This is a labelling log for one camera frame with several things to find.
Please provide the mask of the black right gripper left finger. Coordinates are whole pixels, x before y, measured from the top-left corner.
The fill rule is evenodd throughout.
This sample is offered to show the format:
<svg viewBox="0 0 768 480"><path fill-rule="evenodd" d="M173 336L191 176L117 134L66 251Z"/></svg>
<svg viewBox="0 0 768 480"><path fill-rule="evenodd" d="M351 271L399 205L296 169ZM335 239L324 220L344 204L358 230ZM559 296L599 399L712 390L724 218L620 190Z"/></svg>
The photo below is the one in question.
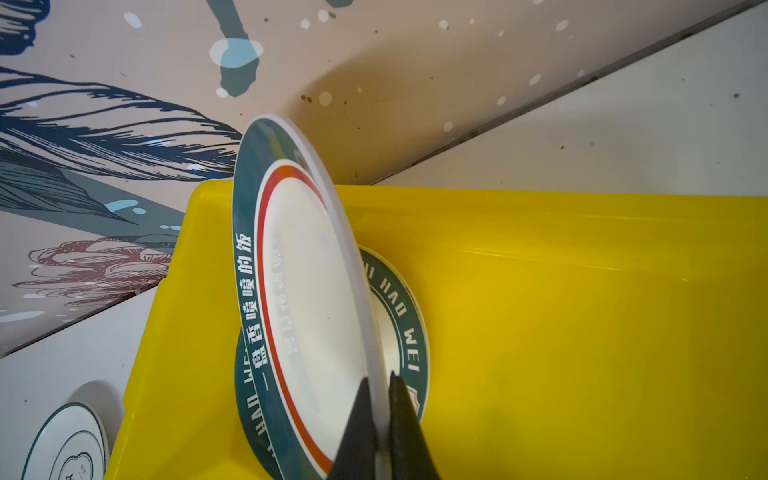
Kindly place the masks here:
<svg viewBox="0 0 768 480"><path fill-rule="evenodd" d="M370 387L360 382L328 480L373 480L377 434L373 422Z"/></svg>

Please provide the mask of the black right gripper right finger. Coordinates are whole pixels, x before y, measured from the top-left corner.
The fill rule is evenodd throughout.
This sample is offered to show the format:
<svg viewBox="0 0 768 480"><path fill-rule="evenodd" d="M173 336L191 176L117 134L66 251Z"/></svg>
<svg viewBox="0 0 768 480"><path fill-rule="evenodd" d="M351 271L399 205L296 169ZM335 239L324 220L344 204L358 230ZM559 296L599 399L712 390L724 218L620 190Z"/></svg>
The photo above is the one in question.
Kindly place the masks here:
<svg viewBox="0 0 768 480"><path fill-rule="evenodd" d="M438 480L440 476L413 408L407 384L393 372L389 378L389 402L392 478Z"/></svg>

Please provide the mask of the white plate green lettered rim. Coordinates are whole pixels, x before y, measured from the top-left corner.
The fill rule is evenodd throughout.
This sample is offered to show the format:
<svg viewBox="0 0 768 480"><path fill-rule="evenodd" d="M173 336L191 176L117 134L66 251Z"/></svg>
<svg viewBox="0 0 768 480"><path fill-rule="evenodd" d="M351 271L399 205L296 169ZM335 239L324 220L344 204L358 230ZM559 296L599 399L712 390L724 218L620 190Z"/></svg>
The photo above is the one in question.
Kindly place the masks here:
<svg viewBox="0 0 768 480"><path fill-rule="evenodd" d="M360 249L360 255L386 368L404 379L416 418L421 420L430 386L429 341L422 312L405 278L390 262L367 247ZM269 477L279 479L242 338L238 339L236 351L234 387L240 422L250 448Z"/></svg>

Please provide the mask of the white plate green red rim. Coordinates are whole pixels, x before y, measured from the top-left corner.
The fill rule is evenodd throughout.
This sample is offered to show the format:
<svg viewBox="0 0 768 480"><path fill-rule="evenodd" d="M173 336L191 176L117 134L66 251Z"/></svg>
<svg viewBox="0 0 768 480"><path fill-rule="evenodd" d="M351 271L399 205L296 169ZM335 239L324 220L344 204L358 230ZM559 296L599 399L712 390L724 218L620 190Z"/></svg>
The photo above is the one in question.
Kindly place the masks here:
<svg viewBox="0 0 768 480"><path fill-rule="evenodd" d="M232 246L261 427L282 479L324 479L361 384L386 478L388 381L368 282L337 190L289 120L257 116L237 154Z"/></svg>

